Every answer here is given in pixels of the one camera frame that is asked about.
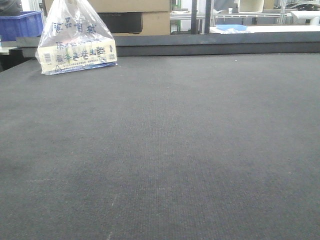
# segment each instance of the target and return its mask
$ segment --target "gray conveyor belt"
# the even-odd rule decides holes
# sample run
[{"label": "gray conveyor belt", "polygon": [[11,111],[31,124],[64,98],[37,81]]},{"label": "gray conveyor belt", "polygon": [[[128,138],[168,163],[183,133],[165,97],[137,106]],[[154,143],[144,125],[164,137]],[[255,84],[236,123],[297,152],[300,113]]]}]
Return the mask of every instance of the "gray conveyor belt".
[{"label": "gray conveyor belt", "polygon": [[319,54],[0,73],[1,240],[319,240]]}]

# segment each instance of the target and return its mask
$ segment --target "white container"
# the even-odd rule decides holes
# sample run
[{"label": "white container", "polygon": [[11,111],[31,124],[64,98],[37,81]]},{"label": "white container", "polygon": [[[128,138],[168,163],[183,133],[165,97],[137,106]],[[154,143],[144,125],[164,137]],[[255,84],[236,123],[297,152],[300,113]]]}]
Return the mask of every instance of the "white container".
[{"label": "white container", "polygon": [[265,0],[239,0],[239,13],[262,13]]}]

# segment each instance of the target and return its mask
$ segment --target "transparent plastic bag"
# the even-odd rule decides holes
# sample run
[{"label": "transparent plastic bag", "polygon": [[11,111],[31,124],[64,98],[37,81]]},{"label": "transparent plastic bag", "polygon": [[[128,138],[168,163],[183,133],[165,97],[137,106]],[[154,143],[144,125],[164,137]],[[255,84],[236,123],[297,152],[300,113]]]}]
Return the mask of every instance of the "transparent plastic bag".
[{"label": "transparent plastic bag", "polygon": [[117,65],[113,36],[87,0],[54,0],[37,52],[42,73]]}]

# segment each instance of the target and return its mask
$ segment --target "metal pole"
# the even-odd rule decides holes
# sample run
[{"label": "metal pole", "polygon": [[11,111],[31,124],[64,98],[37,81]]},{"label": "metal pole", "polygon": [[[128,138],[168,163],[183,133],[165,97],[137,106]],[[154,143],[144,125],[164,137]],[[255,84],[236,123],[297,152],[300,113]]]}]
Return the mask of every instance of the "metal pole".
[{"label": "metal pole", "polygon": [[285,14],[286,14],[287,0],[281,0],[280,4],[281,4],[281,15],[280,15],[280,19],[279,19],[279,24],[282,25],[286,21]]},{"label": "metal pole", "polygon": [[210,22],[211,22],[211,5],[212,0],[206,0],[205,3],[205,22],[204,22],[204,33],[210,33]]},{"label": "metal pole", "polygon": [[192,13],[191,13],[191,34],[198,34],[197,30],[197,0],[192,0]]}]

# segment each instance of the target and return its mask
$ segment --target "blue object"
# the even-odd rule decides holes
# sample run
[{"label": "blue object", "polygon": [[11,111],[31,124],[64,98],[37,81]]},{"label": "blue object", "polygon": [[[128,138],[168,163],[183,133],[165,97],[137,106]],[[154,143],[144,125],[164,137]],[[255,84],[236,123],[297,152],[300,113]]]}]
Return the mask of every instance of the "blue object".
[{"label": "blue object", "polygon": [[37,37],[44,29],[42,11],[22,11],[19,16],[0,16],[2,41],[15,41],[17,37]]},{"label": "blue object", "polygon": [[226,31],[228,29],[235,29],[238,31],[246,31],[247,26],[245,25],[238,25],[238,24],[217,24],[215,27],[219,30]]}]

